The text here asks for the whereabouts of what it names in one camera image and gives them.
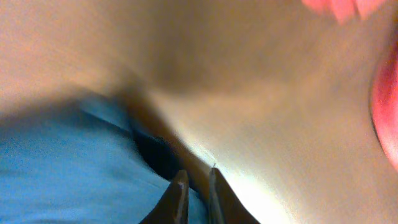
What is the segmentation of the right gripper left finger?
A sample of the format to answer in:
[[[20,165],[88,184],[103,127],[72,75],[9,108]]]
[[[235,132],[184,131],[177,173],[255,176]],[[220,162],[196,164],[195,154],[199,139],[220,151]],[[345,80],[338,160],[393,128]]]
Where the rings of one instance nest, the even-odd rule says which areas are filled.
[[[187,224],[189,183],[185,170],[180,170],[166,191],[140,224]]]

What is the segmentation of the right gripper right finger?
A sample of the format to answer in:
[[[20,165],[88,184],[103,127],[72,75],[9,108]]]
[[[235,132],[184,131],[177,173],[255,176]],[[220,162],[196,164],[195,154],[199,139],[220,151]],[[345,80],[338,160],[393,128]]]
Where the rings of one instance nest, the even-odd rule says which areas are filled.
[[[212,168],[209,178],[209,223],[259,224],[242,205],[219,169]]]

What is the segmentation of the navy blue shorts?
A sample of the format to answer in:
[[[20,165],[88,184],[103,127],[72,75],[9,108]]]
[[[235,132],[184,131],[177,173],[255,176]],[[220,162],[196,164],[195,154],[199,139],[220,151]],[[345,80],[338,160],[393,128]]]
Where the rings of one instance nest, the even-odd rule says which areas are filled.
[[[183,169],[119,100],[1,120],[2,223],[139,223]]]

